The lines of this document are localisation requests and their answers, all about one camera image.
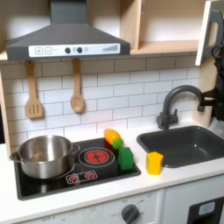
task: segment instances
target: gray range hood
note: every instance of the gray range hood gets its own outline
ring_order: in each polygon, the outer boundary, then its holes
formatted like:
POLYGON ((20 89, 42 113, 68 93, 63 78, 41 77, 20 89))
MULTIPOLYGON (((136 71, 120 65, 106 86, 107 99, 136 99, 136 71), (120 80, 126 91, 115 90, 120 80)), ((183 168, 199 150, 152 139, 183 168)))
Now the gray range hood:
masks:
POLYGON ((52 24, 6 42, 8 60, 129 55, 130 43, 87 25, 87 0, 51 0, 52 24))

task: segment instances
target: countertop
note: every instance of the countertop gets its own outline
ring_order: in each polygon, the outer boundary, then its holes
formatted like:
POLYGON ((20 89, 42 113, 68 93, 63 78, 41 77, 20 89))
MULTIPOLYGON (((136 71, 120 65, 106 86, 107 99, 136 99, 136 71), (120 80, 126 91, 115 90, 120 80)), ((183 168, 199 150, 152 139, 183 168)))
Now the countertop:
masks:
MULTIPOLYGON (((197 125, 197 123, 185 122, 181 126, 190 125, 197 125)), ((137 136, 152 131, 158 131, 158 129, 153 126, 144 129, 120 131, 125 144, 134 153, 136 165, 142 172, 140 176, 27 201, 18 200, 14 164, 7 160, 5 145, 0 145, 0 223, 28 221, 224 173, 224 158, 221 158, 177 169, 164 168, 159 176, 149 175, 145 170, 146 152, 137 143, 137 136)), ((91 138, 97 137, 102 137, 102 133, 91 136, 91 138)), ((84 136, 79 139, 76 138, 74 141, 85 138, 90 139, 84 136)))

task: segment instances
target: stove control panel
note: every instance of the stove control panel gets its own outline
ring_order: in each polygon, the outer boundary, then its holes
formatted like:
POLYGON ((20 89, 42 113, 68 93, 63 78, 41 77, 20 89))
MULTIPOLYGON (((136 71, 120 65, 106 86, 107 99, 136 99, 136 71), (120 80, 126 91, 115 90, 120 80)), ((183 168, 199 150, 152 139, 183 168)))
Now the stove control panel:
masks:
POLYGON ((81 173, 74 173, 66 176, 66 182, 69 185, 73 185, 78 182, 87 181, 90 179, 97 179, 97 174, 95 171, 85 171, 81 173))
POLYGON ((56 213, 23 224, 158 224, 162 191, 147 192, 65 213, 56 213))
POLYGON ((121 45, 117 43, 100 45, 29 45, 28 51, 31 58, 105 55, 120 53, 121 45))

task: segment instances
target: wooden spoon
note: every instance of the wooden spoon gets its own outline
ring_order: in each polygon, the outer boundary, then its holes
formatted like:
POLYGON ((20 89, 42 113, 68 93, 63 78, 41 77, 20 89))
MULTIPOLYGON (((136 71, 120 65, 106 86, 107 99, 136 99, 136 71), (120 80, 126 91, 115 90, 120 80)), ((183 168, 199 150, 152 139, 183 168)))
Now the wooden spoon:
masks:
POLYGON ((41 102, 37 98, 35 85, 35 63, 34 61, 26 61, 26 70, 28 73, 28 86, 30 92, 30 99, 26 103, 25 111, 29 118, 41 117, 43 115, 43 108, 41 102))
POLYGON ((73 59, 73 96, 71 107, 74 112, 81 113, 84 109, 84 100, 81 96, 81 62, 73 59))

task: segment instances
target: stovetop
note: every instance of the stovetop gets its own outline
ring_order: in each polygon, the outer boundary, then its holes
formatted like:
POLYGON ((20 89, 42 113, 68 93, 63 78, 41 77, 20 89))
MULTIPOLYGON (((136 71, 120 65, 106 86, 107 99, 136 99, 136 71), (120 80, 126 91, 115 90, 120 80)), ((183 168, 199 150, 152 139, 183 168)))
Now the stovetop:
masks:
POLYGON ((57 178, 30 178, 23 173, 21 164, 15 163, 17 197, 30 200, 141 174, 135 164, 132 170, 121 170, 118 150, 114 150, 104 138, 74 143, 73 147, 76 152, 71 161, 72 169, 57 178))

